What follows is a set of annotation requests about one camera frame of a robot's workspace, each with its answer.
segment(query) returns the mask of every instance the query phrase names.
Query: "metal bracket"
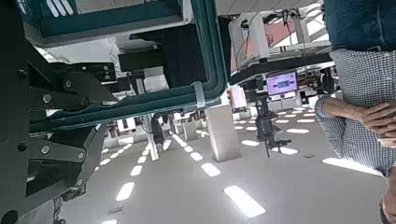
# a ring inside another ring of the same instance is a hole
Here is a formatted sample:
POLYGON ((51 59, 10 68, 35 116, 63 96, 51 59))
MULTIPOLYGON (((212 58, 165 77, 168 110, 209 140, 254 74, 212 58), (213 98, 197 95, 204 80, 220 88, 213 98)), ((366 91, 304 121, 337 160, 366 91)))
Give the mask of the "metal bracket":
POLYGON ((202 82, 194 82, 192 83, 195 89, 195 95, 197 96, 197 107, 203 108, 206 106, 205 102, 205 92, 204 87, 202 86, 202 82))
POLYGON ((90 103, 117 102, 118 99, 98 79, 88 73, 71 72, 64 76, 64 88, 88 97, 90 103))
POLYGON ((37 138, 31 138, 28 147, 30 148, 30 160, 83 163, 86 158, 84 148, 70 147, 37 138))
POLYGON ((45 109, 80 110, 88 106, 88 99, 58 91, 48 91, 31 87, 29 90, 30 106, 45 109))

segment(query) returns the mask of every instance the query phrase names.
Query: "white ceiling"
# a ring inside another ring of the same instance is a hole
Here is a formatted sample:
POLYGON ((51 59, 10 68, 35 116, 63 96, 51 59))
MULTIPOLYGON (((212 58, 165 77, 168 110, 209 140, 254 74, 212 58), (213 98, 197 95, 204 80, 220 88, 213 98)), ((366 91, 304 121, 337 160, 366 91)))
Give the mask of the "white ceiling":
POLYGON ((219 15, 306 7, 318 0, 217 0, 219 15))
MULTIPOLYGON (((289 119, 287 124, 277 124, 281 128, 310 130, 307 134, 281 135, 292 139, 289 147, 300 152, 292 156, 272 153, 269 160, 260 145, 241 146, 243 157, 238 160, 213 162, 206 137, 188 143, 203 155, 202 161, 193 161, 189 153, 174 143, 172 149, 160 155, 159 161, 147 160, 142 173, 130 177, 146 146, 134 145, 100 167, 90 180, 86 195, 66 203, 62 215, 71 224, 100 224, 113 218, 118 224, 378 223, 378 200, 386 190, 385 180, 321 163, 334 155, 316 122, 296 122, 303 118, 304 113, 289 119), (315 158, 304 157, 309 154, 315 158), (212 162, 221 175, 208 177, 200 167, 204 162, 212 162), (130 181, 135 182, 131 197, 116 203, 121 186, 130 181), (231 185, 246 191, 266 213, 245 217, 223 192, 231 185), (124 206, 122 212, 108 214, 110 209, 120 206, 124 206)), ((254 141, 256 133, 245 129, 238 131, 238 138, 254 141)))

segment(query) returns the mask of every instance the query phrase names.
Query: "metal pole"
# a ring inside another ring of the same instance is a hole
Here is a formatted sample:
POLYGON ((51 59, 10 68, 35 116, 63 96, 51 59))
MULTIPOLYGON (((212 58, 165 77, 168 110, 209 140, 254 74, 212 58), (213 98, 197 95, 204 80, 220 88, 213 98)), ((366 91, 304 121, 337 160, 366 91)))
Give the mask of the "metal pole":
MULTIPOLYGON (((142 78, 136 79, 136 86, 137 86, 138 95, 146 93, 145 83, 142 78)), ((148 143, 151 144, 151 150, 150 150, 151 159, 153 161, 156 161, 160 157, 158 156, 157 146, 155 145, 154 136, 152 134, 151 115, 150 114, 144 115, 143 120, 144 120, 144 125, 146 126, 148 132, 148 143)))

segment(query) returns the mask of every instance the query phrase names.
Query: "bolt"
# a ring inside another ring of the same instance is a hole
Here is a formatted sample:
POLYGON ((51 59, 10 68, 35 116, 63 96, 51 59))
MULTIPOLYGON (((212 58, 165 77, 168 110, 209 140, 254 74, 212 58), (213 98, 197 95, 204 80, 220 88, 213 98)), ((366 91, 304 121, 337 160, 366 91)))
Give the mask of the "bolt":
POLYGON ((87 104, 87 100, 86 99, 82 99, 81 100, 81 105, 86 105, 87 104))
POLYGON ((49 146, 44 146, 41 148, 41 152, 43 154, 48 154, 50 152, 50 147, 49 146))
POLYGON ((64 83, 64 86, 66 88, 71 88, 72 87, 72 82, 70 80, 66 80, 66 82, 64 83))
POLYGON ((52 96, 50 94, 45 94, 43 96, 44 103, 48 104, 52 100, 52 96))

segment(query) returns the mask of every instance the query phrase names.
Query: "machine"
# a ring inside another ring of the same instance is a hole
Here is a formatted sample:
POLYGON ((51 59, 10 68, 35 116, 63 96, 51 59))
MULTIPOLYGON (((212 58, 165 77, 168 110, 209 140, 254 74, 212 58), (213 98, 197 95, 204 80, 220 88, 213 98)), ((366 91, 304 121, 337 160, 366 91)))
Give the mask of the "machine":
POLYGON ((1 37, 6 44, 0 63, 4 84, 0 119, 6 127, 0 133, 2 224, 16 223, 70 189, 83 189, 99 163, 106 122, 183 107, 201 108, 219 99, 226 89, 227 74, 216 6, 213 0, 192 1, 191 8, 207 81, 118 101, 101 84, 114 78, 112 64, 49 64, 32 43, 46 48, 129 30, 163 29, 164 24, 180 26, 190 22, 191 11, 184 10, 185 5, 177 0, 151 1, 81 12, 74 1, 0 3, 0 24, 7 30, 1 37), (133 16, 124 17, 125 13, 133 16), (48 110, 57 112, 47 116, 48 110))

